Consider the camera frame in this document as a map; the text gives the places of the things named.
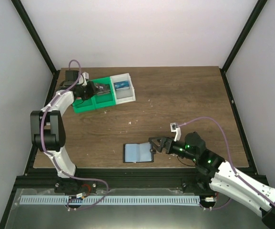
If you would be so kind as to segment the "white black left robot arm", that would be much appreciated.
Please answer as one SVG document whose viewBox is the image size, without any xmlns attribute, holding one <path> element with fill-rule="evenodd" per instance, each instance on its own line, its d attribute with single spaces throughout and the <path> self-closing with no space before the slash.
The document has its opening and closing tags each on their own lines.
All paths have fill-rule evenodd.
<svg viewBox="0 0 275 229">
<path fill-rule="evenodd" d="M 61 178 L 73 178 L 76 172 L 65 148 L 62 116 L 77 98 L 86 101 L 97 92 L 87 72 L 67 70 L 65 81 L 48 104 L 30 114 L 32 144 L 50 159 Z"/>
</svg>

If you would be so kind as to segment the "black leather card holder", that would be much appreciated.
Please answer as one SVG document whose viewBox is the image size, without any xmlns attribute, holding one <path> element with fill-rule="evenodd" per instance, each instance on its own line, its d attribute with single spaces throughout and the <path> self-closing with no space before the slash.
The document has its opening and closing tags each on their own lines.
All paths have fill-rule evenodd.
<svg viewBox="0 0 275 229">
<path fill-rule="evenodd" d="M 152 163 L 154 154 L 151 152 L 152 145 L 148 143 L 124 144 L 122 161 L 123 163 Z"/>
</svg>

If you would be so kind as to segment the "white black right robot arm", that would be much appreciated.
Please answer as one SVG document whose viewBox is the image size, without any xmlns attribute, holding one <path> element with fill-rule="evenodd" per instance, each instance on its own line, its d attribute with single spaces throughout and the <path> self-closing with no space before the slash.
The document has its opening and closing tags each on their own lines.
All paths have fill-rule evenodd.
<svg viewBox="0 0 275 229">
<path fill-rule="evenodd" d="M 156 152 L 176 154 L 190 159 L 195 168 L 209 178 L 209 188 L 239 202 L 260 216 L 270 229 L 275 229 L 275 188 L 248 176 L 223 157 L 206 147 L 196 133 L 188 133 L 183 142 L 170 137 L 151 137 Z"/>
</svg>

